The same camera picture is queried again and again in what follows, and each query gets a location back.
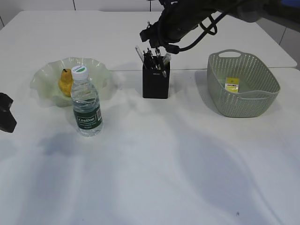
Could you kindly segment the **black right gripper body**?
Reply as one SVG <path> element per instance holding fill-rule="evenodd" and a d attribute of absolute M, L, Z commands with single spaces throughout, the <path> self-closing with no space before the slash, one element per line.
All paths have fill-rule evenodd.
<path fill-rule="evenodd" d="M 224 0 L 161 0 L 164 10 L 157 22 L 157 39 L 177 43 L 204 19 L 225 10 Z"/>

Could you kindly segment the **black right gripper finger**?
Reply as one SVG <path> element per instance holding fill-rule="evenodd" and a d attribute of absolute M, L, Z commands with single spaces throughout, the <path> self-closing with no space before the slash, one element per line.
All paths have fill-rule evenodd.
<path fill-rule="evenodd" d="M 160 47 L 165 48 L 165 42 L 162 40 L 159 40 L 157 38 L 151 38 L 150 46 L 151 46 L 151 48 L 160 48 Z"/>
<path fill-rule="evenodd" d="M 159 43 L 158 22 L 150 24 L 146 29 L 140 32 L 142 42 Z"/>

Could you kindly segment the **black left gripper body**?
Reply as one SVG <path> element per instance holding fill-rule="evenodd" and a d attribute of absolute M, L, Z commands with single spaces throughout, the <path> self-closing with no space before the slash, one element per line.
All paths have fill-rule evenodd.
<path fill-rule="evenodd" d="M 13 117 L 10 107 L 13 99 L 5 93 L 0 93 L 0 129 L 7 133 L 13 133 L 17 122 Z"/>

